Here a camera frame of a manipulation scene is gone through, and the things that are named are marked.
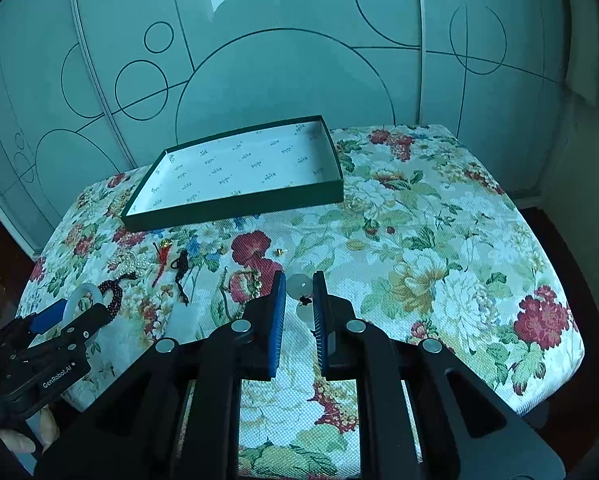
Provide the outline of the person's left hand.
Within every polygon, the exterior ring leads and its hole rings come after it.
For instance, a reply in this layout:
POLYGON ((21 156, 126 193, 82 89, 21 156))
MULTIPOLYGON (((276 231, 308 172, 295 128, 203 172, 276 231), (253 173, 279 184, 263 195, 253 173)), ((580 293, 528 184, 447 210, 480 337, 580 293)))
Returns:
POLYGON ((6 448, 14 454, 32 454, 41 445, 45 452, 60 437, 60 427, 49 407, 45 405, 34 415, 32 427, 27 426, 30 434, 4 428, 0 429, 0 439, 6 448))

